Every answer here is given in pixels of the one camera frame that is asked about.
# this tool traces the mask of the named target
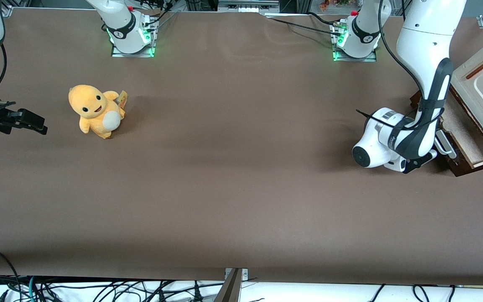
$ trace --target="black strap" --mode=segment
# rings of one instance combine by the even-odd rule
[[[387,140],[387,146],[391,150],[395,149],[396,139],[398,138],[398,134],[400,133],[400,131],[403,130],[405,125],[409,124],[412,121],[414,121],[412,118],[404,117],[403,119],[400,120],[400,122],[396,124],[396,126],[392,128],[391,135],[389,136],[389,140]]]
[[[115,36],[115,38],[120,39],[120,40],[125,39],[126,38],[126,35],[129,32],[131,32],[132,29],[134,29],[134,27],[135,27],[135,15],[132,14],[132,13],[130,15],[132,15],[132,19],[130,19],[130,22],[127,25],[125,25],[125,26],[123,26],[123,27],[121,27],[119,29],[113,29],[113,28],[111,28],[109,26],[107,27],[107,29],[109,30],[109,32],[113,36]]]
[[[422,109],[443,108],[446,101],[447,101],[446,99],[439,99],[439,100],[421,99],[420,102],[418,102],[418,108],[422,108]]]
[[[361,43],[363,44],[368,44],[372,42],[379,35],[379,31],[374,33],[367,33],[366,31],[360,29],[359,26],[357,25],[357,18],[353,19],[353,22],[351,22],[351,28],[353,29],[353,32],[355,33],[356,36],[359,37],[359,39],[361,40]]]

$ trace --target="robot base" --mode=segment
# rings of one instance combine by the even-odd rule
[[[329,25],[330,32],[340,33],[341,36],[331,35],[331,43],[333,44],[333,61],[350,61],[350,62],[375,62],[376,61],[376,50],[363,58],[350,57],[344,50],[338,47],[338,43],[342,42],[342,39],[347,33],[345,19],[341,19],[339,22],[335,22],[333,25]]]
[[[127,54],[121,52],[118,48],[115,47],[113,40],[111,40],[111,44],[113,44],[113,48],[111,49],[111,57],[154,57],[156,52],[156,40],[158,39],[158,28],[159,28],[159,21],[157,21],[158,17],[150,17],[148,15],[143,15],[143,19],[145,23],[153,24],[143,27],[142,28],[142,36],[143,40],[150,41],[143,49],[139,50],[136,53]]]

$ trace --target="metal bracket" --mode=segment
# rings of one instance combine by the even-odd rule
[[[478,26],[479,26],[481,29],[483,29],[483,18],[482,18],[482,17],[483,17],[482,15],[479,15],[479,16],[477,17]]]
[[[439,129],[435,132],[434,143],[439,153],[443,155],[448,155],[451,159],[455,159],[456,157],[458,157],[458,155],[456,154],[456,151],[450,144],[450,141],[448,140],[443,130]]]
[[[351,62],[375,62],[376,61],[376,47],[374,46],[372,52],[363,58],[350,57],[344,50],[342,50],[338,44],[342,43],[345,38],[347,38],[347,28],[345,24],[345,19],[341,19],[339,22],[335,22],[333,25],[329,25],[330,32],[340,33],[341,36],[335,36],[331,34],[331,44],[333,44],[333,61],[351,61]]]
[[[232,268],[225,269],[225,280],[229,277],[230,272],[232,272]],[[249,280],[249,269],[241,269],[241,280]]]

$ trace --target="metal frame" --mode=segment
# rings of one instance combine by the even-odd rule
[[[219,293],[213,302],[238,302],[240,300],[240,290],[242,281],[249,277],[247,269],[226,269],[226,280],[221,286]]]

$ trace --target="plush toy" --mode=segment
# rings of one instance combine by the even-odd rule
[[[111,131],[117,129],[126,115],[124,106],[128,94],[123,90],[119,95],[115,91],[101,93],[89,85],[70,88],[68,101],[72,109],[81,117],[79,128],[83,133],[92,129],[102,139],[111,137]]]

